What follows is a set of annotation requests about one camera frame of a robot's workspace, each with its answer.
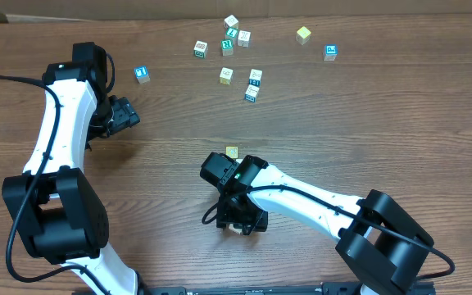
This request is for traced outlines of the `blue letter P block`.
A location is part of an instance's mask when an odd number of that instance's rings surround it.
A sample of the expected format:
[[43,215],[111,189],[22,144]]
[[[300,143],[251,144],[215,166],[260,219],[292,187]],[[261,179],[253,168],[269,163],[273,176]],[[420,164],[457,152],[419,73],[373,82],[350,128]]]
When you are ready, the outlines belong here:
[[324,60],[334,61],[338,55],[338,47],[335,44],[327,44],[324,46]]

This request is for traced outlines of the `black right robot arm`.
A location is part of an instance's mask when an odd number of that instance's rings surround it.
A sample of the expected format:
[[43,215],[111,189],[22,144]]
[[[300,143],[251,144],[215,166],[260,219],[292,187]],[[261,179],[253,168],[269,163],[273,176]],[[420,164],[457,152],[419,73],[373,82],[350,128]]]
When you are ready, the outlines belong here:
[[395,200],[371,190],[367,197],[332,193],[286,175],[254,156],[234,160],[211,153],[200,176],[220,193],[216,225],[242,234],[264,232],[275,212],[326,234],[358,278],[357,294],[433,294],[418,273],[433,239]]

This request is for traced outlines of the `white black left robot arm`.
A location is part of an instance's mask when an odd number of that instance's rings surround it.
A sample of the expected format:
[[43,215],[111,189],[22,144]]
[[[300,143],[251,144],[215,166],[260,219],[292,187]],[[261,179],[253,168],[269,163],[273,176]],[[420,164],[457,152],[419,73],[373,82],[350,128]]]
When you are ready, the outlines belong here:
[[18,80],[43,89],[46,105],[22,174],[2,184],[13,219],[5,254],[9,274],[33,283],[71,270],[94,294],[147,294],[140,274],[111,246],[106,208],[84,175],[92,139],[140,121],[127,98],[110,94],[111,55],[93,42],[76,43],[70,61],[48,65],[41,79]]

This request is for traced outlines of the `blue block far left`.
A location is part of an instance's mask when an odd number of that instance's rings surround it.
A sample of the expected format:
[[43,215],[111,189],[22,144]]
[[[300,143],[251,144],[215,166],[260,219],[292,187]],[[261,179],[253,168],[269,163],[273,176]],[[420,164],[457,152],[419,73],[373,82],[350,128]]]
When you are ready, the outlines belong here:
[[149,71],[146,66],[139,66],[134,69],[134,74],[137,79],[137,81],[140,84],[147,83],[151,80]]

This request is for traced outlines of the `yellow wooden block centre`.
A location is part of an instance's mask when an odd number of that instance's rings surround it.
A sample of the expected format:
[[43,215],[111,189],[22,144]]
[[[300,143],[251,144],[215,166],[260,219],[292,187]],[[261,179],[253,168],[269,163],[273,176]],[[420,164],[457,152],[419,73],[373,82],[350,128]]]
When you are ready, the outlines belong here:
[[238,158],[238,148],[233,146],[227,146],[225,148],[225,154],[230,158],[237,159]]

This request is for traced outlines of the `wooden block green B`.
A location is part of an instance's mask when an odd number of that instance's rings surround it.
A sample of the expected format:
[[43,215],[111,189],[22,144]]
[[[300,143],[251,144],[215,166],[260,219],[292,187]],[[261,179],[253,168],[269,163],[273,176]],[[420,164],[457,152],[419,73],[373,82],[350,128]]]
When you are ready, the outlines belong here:
[[193,48],[193,54],[195,57],[199,57],[202,59],[206,58],[206,54],[208,52],[208,43],[198,40]]

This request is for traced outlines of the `wooden block yellow side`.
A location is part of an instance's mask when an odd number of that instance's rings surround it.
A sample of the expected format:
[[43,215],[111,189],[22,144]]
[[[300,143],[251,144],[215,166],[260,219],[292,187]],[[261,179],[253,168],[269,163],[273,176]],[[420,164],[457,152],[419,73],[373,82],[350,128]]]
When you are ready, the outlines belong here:
[[223,67],[220,72],[219,83],[231,85],[233,75],[234,75],[234,71],[232,69]]

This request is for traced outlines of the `wooden block blue side lower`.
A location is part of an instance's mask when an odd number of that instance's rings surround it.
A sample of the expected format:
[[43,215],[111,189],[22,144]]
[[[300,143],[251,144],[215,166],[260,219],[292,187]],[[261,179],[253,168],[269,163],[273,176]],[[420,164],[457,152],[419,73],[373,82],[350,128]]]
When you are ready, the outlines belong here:
[[260,88],[255,86],[255,85],[252,85],[252,84],[249,84],[247,86],[247,90],[244,94],[244,99],[249,101],[249,102],[255,102],[256,99],[257,99],[257,96],[259,94],[259,91],[260,91]]

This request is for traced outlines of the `wooden block blue side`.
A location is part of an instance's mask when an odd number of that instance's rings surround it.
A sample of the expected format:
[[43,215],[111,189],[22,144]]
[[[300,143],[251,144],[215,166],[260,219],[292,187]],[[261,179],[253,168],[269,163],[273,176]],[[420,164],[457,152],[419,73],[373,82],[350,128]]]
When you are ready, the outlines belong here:
[[255,85],[252,85],[252,84],[249,84],[247,86],[247,90],[244,94],[244,99],[249,101],[249,102],[255,102],[256,99],[257,99],[257,96],[259,94],[259,91],[260,91],[260,88],[255,86]]
[[263,75],[263,72],[261,70],[251,69],[250,75],[249,75],[249,84],[256,87],[260,87],[262,75]]

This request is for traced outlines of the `green letter R block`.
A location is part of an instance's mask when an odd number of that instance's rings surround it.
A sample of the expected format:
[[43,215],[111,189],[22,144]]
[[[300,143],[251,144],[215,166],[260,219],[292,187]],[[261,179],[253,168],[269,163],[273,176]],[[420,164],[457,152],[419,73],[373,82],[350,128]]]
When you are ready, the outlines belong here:
[[234,44],[231,39],[224,39],[220,42],[222,56],[232,56],[234,54]]

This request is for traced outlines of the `wooden block blue side upper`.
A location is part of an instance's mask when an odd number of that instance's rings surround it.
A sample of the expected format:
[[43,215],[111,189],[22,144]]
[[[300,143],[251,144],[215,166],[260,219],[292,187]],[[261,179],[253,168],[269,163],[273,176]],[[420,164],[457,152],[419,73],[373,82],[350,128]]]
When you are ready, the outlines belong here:
[[263,75],[263,72],[261,70],[251,69],[250,75],[249,75],[249,84],[256,87],[260,87],[262,75]]

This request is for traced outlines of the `green letter L block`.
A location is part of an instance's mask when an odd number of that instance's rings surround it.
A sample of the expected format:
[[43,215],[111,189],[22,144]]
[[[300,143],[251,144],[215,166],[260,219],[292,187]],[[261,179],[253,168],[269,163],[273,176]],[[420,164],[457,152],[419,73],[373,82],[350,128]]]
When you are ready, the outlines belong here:
[[230,39],[233,43],[236,43],[238,39],[238,29],[229,27],[225,32],[225,38]]

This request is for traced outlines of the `wooden block letter X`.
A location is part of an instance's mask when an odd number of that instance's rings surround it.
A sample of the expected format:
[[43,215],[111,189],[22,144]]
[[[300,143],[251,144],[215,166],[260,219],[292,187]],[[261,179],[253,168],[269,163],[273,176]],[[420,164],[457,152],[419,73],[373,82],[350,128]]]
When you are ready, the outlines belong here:
[[251,39],[250,31],[240,30],[238,32],[237,45],[239,47],[248,48],[250,44],[250,39]]

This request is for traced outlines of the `wooden block top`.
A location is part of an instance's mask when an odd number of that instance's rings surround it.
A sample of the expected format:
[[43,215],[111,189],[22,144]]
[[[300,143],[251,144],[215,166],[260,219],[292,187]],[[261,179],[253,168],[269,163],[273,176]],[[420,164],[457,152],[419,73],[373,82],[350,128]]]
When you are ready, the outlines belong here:
[[224,19],[224,26],[225,26],[226,29],[228,29],[228,28],[238,29],[239,28],[239,20],[234,15],[229,15],[229,16],[225,17],[225,19]]

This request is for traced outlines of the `cardboard box edge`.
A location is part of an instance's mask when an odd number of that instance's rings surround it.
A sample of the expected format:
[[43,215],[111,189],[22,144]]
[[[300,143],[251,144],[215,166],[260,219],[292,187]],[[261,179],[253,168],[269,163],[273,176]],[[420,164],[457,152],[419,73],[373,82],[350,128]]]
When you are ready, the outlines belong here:
[[55,22],[93,22],[93,20],[56,18],[47,16],[26,16],[3,14],[0,12],[0,23],[55,23]]

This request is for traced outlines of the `yellow block top right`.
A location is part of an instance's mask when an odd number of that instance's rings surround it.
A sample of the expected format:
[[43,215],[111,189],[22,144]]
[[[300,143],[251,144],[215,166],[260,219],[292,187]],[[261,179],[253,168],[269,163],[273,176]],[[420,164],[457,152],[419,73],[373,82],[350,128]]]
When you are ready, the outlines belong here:
[[307,43],[310,40],[310,37],[311,37],[311,31],[306,26],[301,27],[296,32],[296,40],[301,45],[304,45],[305,43]]

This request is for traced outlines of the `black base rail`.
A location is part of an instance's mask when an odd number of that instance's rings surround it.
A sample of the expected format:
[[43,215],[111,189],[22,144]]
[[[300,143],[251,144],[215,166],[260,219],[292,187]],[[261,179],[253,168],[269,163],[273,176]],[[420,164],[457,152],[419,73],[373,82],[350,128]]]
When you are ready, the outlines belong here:
[[334,282],[308,286],[246,287],[246,288],[147,288],[148,295],[375,295],[357,282]]

